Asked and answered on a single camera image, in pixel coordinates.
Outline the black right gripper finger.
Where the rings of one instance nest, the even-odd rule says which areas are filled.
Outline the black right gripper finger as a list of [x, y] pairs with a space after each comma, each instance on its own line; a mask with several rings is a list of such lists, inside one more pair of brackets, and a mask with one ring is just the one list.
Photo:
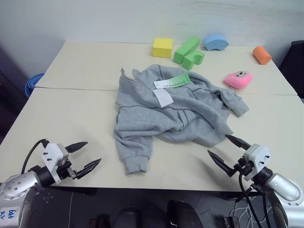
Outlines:
[[236, 170], [230, 168], [229, 166], [227, 166], [224, 163], [224, 160], [221, 159], [219, 156], [217, 156], [215, 153], [211, 152], [210, 150], [208, 150], [208, 154], [210, 155], [210, 157], [212, 158], [212, 160], [229, 176], [232, 177], [235, 173]]
[[247, 142], [245, 142], [244, 140], [240, 139], [240, 138], [237, 138], [233, 135], [228, 135], [226, 134], [226, 137], [234, 144], [236, 145], [237, 147], [239, 148], [242, 148], [244, 150], [248, 150], [251, 145]]

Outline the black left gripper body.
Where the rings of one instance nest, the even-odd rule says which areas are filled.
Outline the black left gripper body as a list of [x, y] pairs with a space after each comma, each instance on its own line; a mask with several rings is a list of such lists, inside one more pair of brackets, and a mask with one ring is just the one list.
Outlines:
[[72, 163], [70, 161], [66, 161], [62, 166], [57, 168], [57, 174], [61, 180], [67, 177], [70, 177], [73, 180], [80, 178], [78, 173], [72, 169], [71, 165]]

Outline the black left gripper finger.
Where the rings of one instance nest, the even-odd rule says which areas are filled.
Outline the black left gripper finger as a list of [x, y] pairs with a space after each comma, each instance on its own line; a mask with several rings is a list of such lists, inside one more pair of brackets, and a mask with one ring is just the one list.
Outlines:
[[94, 160], [94, 161], [88, 163], [87, 165], [85, 165], [81, 171], [78, 171], [76, 173], [76, 178], [80, 179], [80, 178], [86, 176], [100, 163], [101, 160], [102, 159], [100, 158], [100, 159]]
[[88, 144], [88, 142], [77, 142], [74, 144], [71, 144], [69, 146], [66, 146], [65, 149], [68, 153], [74, 153], [78, 150], [80, 150], [81, 148], [83, 148], [84, 146], [86, 146]]

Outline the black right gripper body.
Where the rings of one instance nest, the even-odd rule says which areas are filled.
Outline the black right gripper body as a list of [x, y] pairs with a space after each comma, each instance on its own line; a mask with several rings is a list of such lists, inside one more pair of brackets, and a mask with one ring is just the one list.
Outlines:
[[232, 175], [236, 174], [237, 172], [242, 176], [247, 176], [253, 170], [253, 162], [246, 161], [245, 158], [242, 156], [237, 164], [233, 166]]

